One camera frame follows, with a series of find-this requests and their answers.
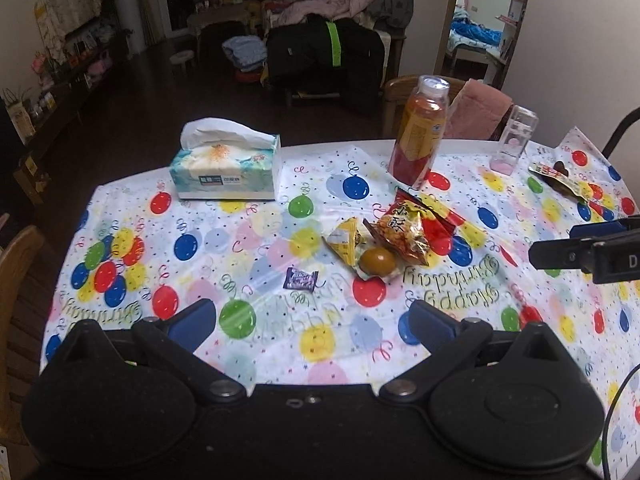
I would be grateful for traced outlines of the silver desk lamp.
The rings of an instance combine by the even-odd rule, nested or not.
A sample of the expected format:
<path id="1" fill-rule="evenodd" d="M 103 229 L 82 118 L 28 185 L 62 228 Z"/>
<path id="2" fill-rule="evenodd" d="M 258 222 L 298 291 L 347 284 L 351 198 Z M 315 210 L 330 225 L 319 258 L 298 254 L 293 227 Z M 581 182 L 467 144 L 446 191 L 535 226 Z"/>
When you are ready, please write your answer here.
<path id="1" fill-rule="evenodd" d="M 616 146 L 620 143 L 620 140 L 623 139 L 623 136 L 627 132 L 627 130 L 636 122 L 640 120 L 640 107 L 635 108 L 631 112 L 629 112 L 617 125 L 613 133 L 611 134 L 608 142 L 606 142 L 604 149 L 602 150 L 602 154 L 605 158 L 609 158 Z"/>

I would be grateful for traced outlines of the wooden chair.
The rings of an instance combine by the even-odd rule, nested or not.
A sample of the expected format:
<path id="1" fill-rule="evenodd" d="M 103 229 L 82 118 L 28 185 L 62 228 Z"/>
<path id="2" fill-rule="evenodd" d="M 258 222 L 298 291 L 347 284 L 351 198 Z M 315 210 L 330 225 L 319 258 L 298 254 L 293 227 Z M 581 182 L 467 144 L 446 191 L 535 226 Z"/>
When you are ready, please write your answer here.
<path id="1" fill-rule="evenodd" d="M 1 444 L 26 445 L 21 409 L 38 375 L 43 316 L 28 313 L 20 292 L 44 244 L 35 226 L 13 237 L 1 251 Z"/>
<path id="2" fill-rule="evenodd" d="M 395 139 L 398 135 L 405 105 L 420 76 L 401 76 L 387 81 L 383 90 L 381 138 Z"/>

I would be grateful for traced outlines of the tissue box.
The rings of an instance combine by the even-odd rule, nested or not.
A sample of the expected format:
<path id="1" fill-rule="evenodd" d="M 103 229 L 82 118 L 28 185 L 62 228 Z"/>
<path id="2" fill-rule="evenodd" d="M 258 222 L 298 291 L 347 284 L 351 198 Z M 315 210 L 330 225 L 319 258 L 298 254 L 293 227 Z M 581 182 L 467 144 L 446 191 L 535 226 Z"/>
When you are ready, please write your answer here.
<path id="1" fill-rule="evenodd" d="M 282 169 L 278 136 L 224 118 L 188 122 L 169 166 L 183 200 L 275 200 Z"/>

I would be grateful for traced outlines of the yellow triangular snack packet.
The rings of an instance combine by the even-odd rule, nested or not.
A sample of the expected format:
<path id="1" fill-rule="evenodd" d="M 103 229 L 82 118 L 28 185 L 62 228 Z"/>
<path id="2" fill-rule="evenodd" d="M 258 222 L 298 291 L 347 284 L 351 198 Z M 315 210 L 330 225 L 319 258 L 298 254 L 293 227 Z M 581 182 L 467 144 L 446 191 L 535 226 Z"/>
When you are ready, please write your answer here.
<path id="1" fill-rule="evenodd" d="M 356 217 L 348 218 L 323 235 L 326 244 L 348 266 L 358 266 L 361 255 L 372 246 L 373 238 Z"/>

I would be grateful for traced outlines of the packaged brown braised egg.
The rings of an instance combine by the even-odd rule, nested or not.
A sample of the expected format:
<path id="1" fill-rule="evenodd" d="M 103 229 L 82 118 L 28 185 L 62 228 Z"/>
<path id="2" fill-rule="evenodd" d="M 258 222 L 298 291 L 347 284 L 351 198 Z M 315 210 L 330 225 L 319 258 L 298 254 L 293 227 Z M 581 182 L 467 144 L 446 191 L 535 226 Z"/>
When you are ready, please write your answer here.
<path id="1" fill-rule="evenodd" d="M 360 278 L 393 278 L 398 273 L 395 256 L 384 247 L 366 249 L 357 262 Z"/>

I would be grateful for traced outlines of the wooden chair left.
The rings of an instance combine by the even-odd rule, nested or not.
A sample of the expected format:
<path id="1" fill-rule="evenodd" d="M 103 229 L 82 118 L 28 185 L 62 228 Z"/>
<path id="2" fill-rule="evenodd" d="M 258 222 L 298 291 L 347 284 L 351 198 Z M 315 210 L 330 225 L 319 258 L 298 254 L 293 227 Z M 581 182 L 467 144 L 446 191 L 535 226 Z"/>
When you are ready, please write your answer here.
<path id="1" fill-rule="evenodd" d="M 35 226 L 13 237 L 1 251 L 1 444 L 26 445 L 21 409 L 38 375 L 43 316 L 28 313 L 20 292 L 44 244 Z"/>

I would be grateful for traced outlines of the black bag green stripe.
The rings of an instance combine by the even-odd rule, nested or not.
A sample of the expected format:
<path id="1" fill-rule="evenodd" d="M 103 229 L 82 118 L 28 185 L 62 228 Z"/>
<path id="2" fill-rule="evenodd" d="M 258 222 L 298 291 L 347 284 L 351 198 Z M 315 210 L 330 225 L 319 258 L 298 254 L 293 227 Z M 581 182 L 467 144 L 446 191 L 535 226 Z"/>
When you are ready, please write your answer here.
<path id="1" fill-rule="evenodd" d="M 314 15 L 309 22 L 276 27 L 266 48 L 269 84 L 277 92 L 369 99 L 380 90 L 383 41 L 351 18 L 331 22 Z"/>

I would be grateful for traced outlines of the orange juice bottle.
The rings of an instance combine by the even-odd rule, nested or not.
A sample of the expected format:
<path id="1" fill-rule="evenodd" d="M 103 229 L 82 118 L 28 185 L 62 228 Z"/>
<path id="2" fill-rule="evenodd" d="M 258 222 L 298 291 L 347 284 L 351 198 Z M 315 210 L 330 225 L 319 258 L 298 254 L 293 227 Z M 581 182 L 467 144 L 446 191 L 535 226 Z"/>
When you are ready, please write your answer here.
<path id="1" fill-rule="evenodd" d="M 420 188 L 431 170 L 446 130 L 449 82 L 420 76 L 402 113 L 388 171 L 399 182 Z"/>

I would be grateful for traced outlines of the clear pink plastic case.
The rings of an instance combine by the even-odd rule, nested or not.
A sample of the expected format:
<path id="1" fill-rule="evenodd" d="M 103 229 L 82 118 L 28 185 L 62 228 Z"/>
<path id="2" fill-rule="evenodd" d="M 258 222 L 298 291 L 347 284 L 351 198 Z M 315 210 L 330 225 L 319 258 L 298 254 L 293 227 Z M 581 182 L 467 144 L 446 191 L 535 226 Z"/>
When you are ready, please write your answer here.
<path id="1" fill-rule="evenodd" d="M 538 116 L 528 108 L 514 105 L 506 121 L 498 148 L 491 157 L 489 167 L 498 174 L 510 176 L 525 151 L 526 144 L 538 125 Z"/>

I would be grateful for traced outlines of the wooden chair far side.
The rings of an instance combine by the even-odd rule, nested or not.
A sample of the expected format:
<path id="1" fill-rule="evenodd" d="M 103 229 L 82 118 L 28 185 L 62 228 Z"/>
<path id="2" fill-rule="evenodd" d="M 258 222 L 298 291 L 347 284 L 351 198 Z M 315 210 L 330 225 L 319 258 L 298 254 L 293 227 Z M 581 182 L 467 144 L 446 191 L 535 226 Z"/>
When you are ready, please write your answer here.
<path id="1" fill-rule="evenodd" d="M 383 90 L 381 138 L 395 139 L 398 135 L 405 105 L 420 76 L 401 76 L 387 81 Z"/>

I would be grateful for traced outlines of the red yellow chip bag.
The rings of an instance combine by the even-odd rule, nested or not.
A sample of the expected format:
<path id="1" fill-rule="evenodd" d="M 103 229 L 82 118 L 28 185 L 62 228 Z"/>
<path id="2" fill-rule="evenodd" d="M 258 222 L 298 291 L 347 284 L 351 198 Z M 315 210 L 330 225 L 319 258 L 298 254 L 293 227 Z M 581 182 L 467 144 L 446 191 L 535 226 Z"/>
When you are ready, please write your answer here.
<path id="1" fill-rule="evenodd" d="M 431 254 L 448 255 L 454 244 L 454 225 L 401 188 L 378 220 L 363 224 L 377 242 L 420 266 Z"/>

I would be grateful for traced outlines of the opened wrapper on tablecloth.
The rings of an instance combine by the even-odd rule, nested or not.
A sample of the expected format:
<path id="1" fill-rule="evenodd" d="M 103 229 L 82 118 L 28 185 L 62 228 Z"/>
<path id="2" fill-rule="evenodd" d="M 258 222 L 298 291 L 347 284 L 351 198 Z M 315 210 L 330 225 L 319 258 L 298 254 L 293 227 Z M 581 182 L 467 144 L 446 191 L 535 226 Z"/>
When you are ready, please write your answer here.
<path id="1" fill-rule="evenodd" d="M 564 174 L 564 172 L 554 167 L 540 164 L 539 162 L 531 162 L 528 165 L 528 170 L 535 176 L 540 177 L 552 190 L 555 190 L 565 197 L 574 198 L 582 203 L 587 203 L 592 199 L 589 186 L 584 188 L 581 184 L 572 180 L 567 174 Z"/>

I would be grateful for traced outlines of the balloon birthday tablecloth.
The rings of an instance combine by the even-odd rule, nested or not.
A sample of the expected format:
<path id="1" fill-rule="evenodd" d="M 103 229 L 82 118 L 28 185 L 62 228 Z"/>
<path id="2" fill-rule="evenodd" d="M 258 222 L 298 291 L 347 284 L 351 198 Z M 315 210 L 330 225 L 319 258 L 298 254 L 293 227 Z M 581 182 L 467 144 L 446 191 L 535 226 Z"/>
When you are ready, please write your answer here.
<path id="1" fill-rule="evenodd" d="M 490 169 L 494 149 L 480 141 L 442 144 L 419 195 L 454 225 L 454 244 L 448 255 L 431 254 L 428 266 L 405 266 L 391 281 L 360 278 L 323 239 L 348 218 L 380 218 L 393 203 L 388 141 L 285 148 L 273 202 L 182 200 L 165 168 L 101 185 L 62 264 L 43 359 L 85 318 L 127 328 L 208 298 L 216 327 L 195 352 L 244 387 L 379 387 L 426 357 L 408 327 L 414 300 L 510 332 L 544 321 L 613 409 L 591 467 L 632 477 L 639 458 L 639 286 L 537 271 L 527 253 L 533 242 L 567 236 L 576 224 L 631 216 L 637 203 L 578 129 L 554 148 L 529 143 L 510 176 Z M 552 190 L 528 170 L 531 162 L 589 186 L 592 199 Z M 319 272 L 313 292 L 283 288 L 290 266 Z"/>

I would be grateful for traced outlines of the small purple candy wrapper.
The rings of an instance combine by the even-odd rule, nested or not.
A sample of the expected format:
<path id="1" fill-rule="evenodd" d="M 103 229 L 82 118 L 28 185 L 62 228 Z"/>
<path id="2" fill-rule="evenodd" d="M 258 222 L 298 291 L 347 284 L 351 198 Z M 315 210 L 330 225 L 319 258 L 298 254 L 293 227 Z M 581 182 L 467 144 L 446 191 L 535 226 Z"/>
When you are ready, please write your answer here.
<path id="1" fill-rule="evenodd" d="M 306 290 L 313 292 L 316 288 L 319 272 L 306 272 L 290 266 L 286 269 L 283 288 L 287 290 Z"/>

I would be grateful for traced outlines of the pile of clothes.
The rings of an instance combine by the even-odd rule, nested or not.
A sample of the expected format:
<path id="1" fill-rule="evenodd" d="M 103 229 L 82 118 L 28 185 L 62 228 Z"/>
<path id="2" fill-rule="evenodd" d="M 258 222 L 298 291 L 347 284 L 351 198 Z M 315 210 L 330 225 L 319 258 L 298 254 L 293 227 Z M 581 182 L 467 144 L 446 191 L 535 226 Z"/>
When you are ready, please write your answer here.
<path id="1" fill-rule="evenodd" d="M 309 15 L 329 21 L 369 14 L 375 22 L 382 20 L 393 28 L 406 28 L 413 17 L 414 0 L 298 0 L 274 19 L 274 26 L 303 23 Z"/>

